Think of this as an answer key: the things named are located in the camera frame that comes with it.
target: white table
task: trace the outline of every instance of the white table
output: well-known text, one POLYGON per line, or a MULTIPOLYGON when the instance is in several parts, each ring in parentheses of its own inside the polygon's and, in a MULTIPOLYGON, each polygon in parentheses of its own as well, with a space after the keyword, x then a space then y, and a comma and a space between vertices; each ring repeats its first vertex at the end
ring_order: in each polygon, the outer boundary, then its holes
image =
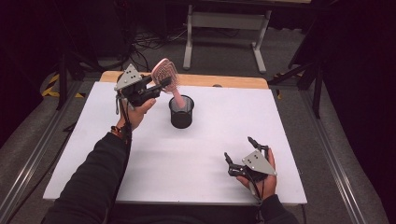
MULTIPOLYGON (((94 84, 44 199, 59 197, 94 144, 117 122, 114 86, 94 84)), ((270 90, 181 86, 179 91, 195 102, 192 125, 174 128, 168 107, 172 95, 157 98, 134 131, 119 203, 254 204, 250 191, 228 176, 224 160, 227 152, 234 163, 243 164, 241 159, 254 150, 248 136, 274 151, 280 201, 306 203, 270 90)))

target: metal frame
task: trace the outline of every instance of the metal frame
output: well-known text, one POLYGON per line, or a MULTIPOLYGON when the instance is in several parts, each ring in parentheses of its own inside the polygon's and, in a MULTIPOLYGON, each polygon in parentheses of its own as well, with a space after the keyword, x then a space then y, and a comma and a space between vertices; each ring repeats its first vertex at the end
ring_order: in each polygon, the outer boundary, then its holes
POLYGON ((49 122, 49 126, 43 132, 43 135, 35 146, 34 151, 21 169, 21 172, 15 180, 14 185, 8 192, 6 198, 1 203, 0 223, 6 223, 16 205, 20 202, 20 197, 22 196, 23 191, 29 184, 30 179, 35 173, 35 169, 37 168, 44 154, 46 153, 52 136, 55 134, 55 131, 58 128, 58 125, 60 124, 61 119, 67 110, 67 107, 69 107, 70 102, 73 100, 73 96, 76 95, 81 84, 81 81, 75 81, 74 83, 72 83, 68 94, 69 97, 67 97, 67 100, 64 102, 62 108, 59 111, 55 111, 55 114, 49 122))
POLYGON ((332 171, 332 176, 334 177, 335 183, 340 191, 341 197, 346 205, 346 210, 349 213, 352 223, 361 224, 367 223, 365 220, 361 209, 359 208, 358 202, 356 201, 355 195, 353 193, 352 187, 347 178, 347 174, 344 171, 343 166, 334 154, 332 149, 332 144, 326 134, 326 130, 323 127, 320 119, 317 118, 315 112, 311 109, 312 100, 308 91, 300 91, 300 95, 303 99, 306 111, 309 113, 311 120, 314 123, 315 129, 318 133, 318 137, 323 147, 324 156, 329 167, 332 171))
POLYGON ((265 12, 265 15, 242 15, 242 14, 227 14, 227 13, 207 13, 207 12, 193 12, 192 5, 189 5, 189 13, 187 17, 187 43, 184 52, 183 68, 188 70, 191 68, 192 55, 192 27, 211 27, 211 28, 230 28, 230 29, 245 29, 258 30, 259 36, 257 41, 252 42, 254 56, 256 58, 257 66, 261 73, 266 72, 262 53, 262 40, 267 30, 268 22, 271 17, 271 11, 265 12))

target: black cloth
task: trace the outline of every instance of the black cloth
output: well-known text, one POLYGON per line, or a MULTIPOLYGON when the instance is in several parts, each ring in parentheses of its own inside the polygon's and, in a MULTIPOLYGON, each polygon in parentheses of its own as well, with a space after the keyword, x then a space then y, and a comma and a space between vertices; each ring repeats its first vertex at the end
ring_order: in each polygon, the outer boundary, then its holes
MULTIPOLYGON (((123 177, 128 154, 126 146, 112 133, 108 133, 98 141, 87 160, 78 167, 67 182, 61 196, 55 200, 42 223, 103 223, 123 177)), ((262 216, 268 224, 298 223, 295 216, 283 207, 277 195, 263 201, 262 216)), ((200 223, 193 217, 175 217, 175 219, 178 219, 178 222, 166 221, 166 218, 160 219, 163 220, 161 222, 158 217, 153 217, 152 221, 147 219, 140 223, 200 223)), ((128 223, 125 220, 111 222, 128 223)))

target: person's right hand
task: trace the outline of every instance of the person's right hand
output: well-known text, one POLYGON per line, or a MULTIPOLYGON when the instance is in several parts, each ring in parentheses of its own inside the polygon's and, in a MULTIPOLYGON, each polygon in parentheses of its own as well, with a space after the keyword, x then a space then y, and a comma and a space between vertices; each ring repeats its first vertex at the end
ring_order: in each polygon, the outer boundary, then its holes
MULTIPOLYGON (((268 161, 271 166, 275 169, 275 159, 274 154, 272 153, 271 148, 268 149, 268 161)), ((244 177, 237 176, 237 180, 239 180, 245 187, 249 189, 248 180, 244 177)), ((256 183, 257 189, 259 190, 260 195, 262 196, 262 200, 265 200, 271 195, 275 194, 276 191, 276 176, 268 175, 264 180, 256 183)))

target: black container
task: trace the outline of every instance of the black container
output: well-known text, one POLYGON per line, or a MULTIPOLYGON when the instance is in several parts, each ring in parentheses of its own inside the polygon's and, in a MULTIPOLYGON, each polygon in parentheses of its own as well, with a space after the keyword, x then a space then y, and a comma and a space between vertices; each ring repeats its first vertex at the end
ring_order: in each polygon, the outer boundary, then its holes
POLYGON ((194 101, 186 95, 181 95, 185 105, 178 107, 175 97, 169 101, 171 110, 171 123, 175 128, 185 129, 192 124, 192 110, 194 109, 194 101))

